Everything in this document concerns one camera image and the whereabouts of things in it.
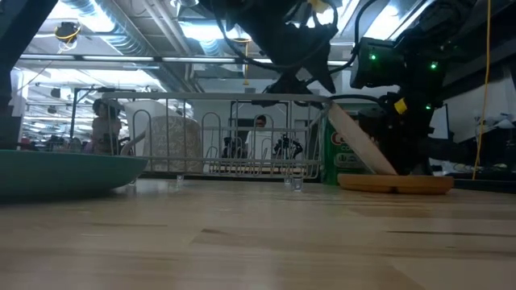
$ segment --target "wooden cutting board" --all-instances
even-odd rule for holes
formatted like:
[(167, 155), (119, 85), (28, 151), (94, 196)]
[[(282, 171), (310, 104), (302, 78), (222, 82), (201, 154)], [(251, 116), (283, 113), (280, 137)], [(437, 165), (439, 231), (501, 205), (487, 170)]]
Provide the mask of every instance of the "wooden cutting board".
[(339, 174), (340, 187), (369, 193), (446, 194), (453, 188), (450, 176), (378, 176)]
[(336, 103), (331, 103), (328, 119), (337, 133), (341, 134), (347, 145), (359, 156), (373, 173), (396, 176), (393, 165), (385, 158), (369, 136)]

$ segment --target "teal bowl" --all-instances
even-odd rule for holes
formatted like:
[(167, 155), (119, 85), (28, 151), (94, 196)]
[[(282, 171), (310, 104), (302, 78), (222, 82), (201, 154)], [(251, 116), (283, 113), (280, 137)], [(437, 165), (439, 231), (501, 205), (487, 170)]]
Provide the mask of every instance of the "teal bowl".
[(129, 184), (147, 162), (135, 157), (0, 150), (0, 197), (94, 195)]

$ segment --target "green box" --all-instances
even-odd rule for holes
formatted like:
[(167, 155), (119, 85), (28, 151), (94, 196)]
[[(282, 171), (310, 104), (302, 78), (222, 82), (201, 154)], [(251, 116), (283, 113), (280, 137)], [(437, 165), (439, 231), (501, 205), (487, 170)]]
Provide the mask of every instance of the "green box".
[(367, 168), (355, 152), (344, 142), (328, 118), (322, 122), (323, 153), (322, 153), (322, 182), (329, 185), (339, 185), (337, 176), (340, 173), (366, 174)]

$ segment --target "wooden table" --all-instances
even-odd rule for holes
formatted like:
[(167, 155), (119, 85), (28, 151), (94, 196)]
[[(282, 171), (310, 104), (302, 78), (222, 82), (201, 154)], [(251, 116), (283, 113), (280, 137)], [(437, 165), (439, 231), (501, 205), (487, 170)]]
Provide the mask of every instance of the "wooden table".
[(515, 195), (175, 182), (2, 205), (1, 289), (516, 289)]

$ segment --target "yellow clip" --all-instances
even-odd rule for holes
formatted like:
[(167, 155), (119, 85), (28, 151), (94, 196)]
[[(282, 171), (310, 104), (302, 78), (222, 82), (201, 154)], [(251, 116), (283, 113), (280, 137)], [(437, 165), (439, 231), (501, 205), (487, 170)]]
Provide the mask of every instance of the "yellow clip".
[(405, 113), (405, 111), (408, 110), (408, 108), (406, 107), (405, 98), (402, 98), (401, 100), (395, 102), (394, 103), (394, 109), (396, 109), (396, 111), (399, 114)]
[(307, 0), (307, 2), (312, 4), (312, 9), (317, 13), (322, 13), (329, 7), (327, 3), (321, 0)]

